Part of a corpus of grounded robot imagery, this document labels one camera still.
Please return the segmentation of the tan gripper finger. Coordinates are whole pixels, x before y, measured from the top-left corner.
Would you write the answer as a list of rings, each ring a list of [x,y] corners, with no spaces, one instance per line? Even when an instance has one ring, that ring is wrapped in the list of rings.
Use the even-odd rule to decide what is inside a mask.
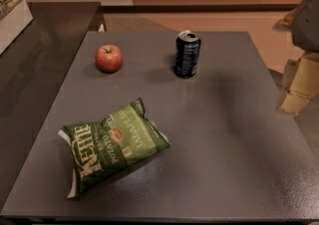
[[[319,54],[305,52],[297,61],[288,60],[282,78],[278,108],[299,114],[319,93]]]
[[[278,31],[290,31],[292,29],[297,9],[289,11],[283,18],[279,19],[273,28]]]

